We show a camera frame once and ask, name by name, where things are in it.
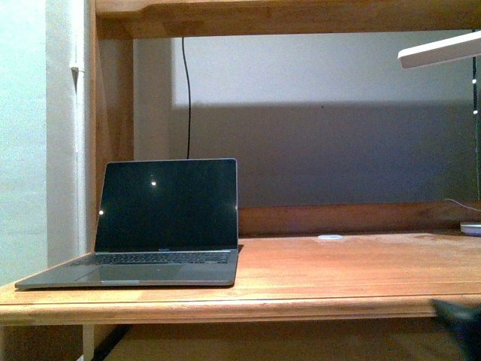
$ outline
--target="gray wall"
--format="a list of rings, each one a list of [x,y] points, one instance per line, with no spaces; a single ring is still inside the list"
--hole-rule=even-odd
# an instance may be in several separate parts
[[[237,158],[246,206],[474,199],[470,60],[396,59],[461,33],[187,38],[191,157]],[[135,52],[136,158],[183,158],[180,39]]]

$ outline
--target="wooden shelf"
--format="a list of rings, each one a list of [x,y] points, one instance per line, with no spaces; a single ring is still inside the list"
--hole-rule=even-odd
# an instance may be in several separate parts
[[[103,38],[481,27],[479,0],[97,0]]]
[[[481,238],[350,235],[241,241],[230,288],[16,291],[0,326],[210,323],[434,316],[430,299],[481,303]]]

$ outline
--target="white cable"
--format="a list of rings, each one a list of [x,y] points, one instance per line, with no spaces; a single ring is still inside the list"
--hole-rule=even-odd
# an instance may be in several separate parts
[[[445,198],[444,200],[456,203],[457,205],[460,205],[461,207],[466,208],[466,209],[471,209],[472,211],[481,212],[481,209],[470,207],[469,205],[463,205],[461,202],[458,202],[455,199]]]

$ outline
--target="black cable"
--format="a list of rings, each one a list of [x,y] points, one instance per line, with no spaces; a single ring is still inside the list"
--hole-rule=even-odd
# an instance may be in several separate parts
[[[190,158],[190,133],[191,133],[191,124],[192,124],[192,100],[190,96],[190,79],[189,79],[189,69],[187,68],[187,60],[186,60],[186,47],[184,44],[184,37],[182,37],[182,57],[183,57],[183,66],[186,69],[186,78],[187,78],[187,91],[189,94],[189,128],[187,130],[187,159]]]

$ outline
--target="black laptop screen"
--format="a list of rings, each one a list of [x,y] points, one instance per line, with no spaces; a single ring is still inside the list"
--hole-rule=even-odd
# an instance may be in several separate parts
[[[236,247],[235,159],[107,165],[95,251]]]

